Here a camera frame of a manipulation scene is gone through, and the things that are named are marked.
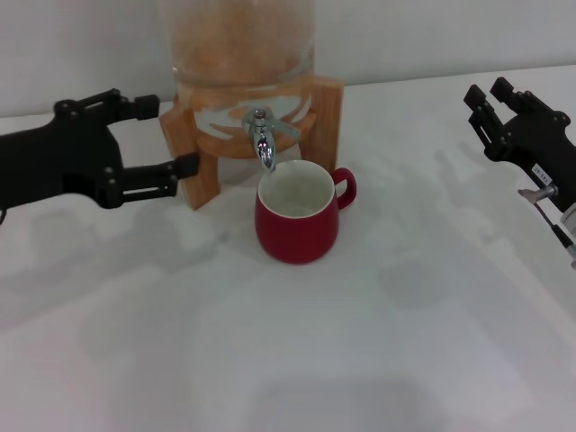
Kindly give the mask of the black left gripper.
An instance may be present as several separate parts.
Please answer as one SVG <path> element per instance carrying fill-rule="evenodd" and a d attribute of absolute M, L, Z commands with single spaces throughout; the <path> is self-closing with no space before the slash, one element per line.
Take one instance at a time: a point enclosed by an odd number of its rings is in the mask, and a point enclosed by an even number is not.
<path fill-rule="evenodd" d="M 196 176 L 199 155 L 122 167 L 108 125 L 159 116 L 155 94 L 133 100 L 112 89 L 54 105 L 55 117 L 39 128 L 1 137 L 1 209 L 62 194 L 82 194 L 108 209 L 125 203 L 175 197 L 180 180 Z"/>

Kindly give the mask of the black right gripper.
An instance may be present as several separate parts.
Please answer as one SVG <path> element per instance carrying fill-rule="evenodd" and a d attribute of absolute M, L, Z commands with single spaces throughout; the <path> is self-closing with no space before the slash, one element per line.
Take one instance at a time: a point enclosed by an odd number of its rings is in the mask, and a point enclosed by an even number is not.
<path fill-rule="evenodd" d="M 517 116 L 503 124 L 486 94 L 477 85 L 470 86 L 463 101 L 472 110 L 469 123 L 484 146 L 484 155 L 520 167 L 539 186 L 549 179 L 559 190 L 553 204 L 567 211 L 575 204 L 575 145 L 566 135 L 571 119 L 530 91 L 515 91 L 503 76 L 490 93 Z"/>

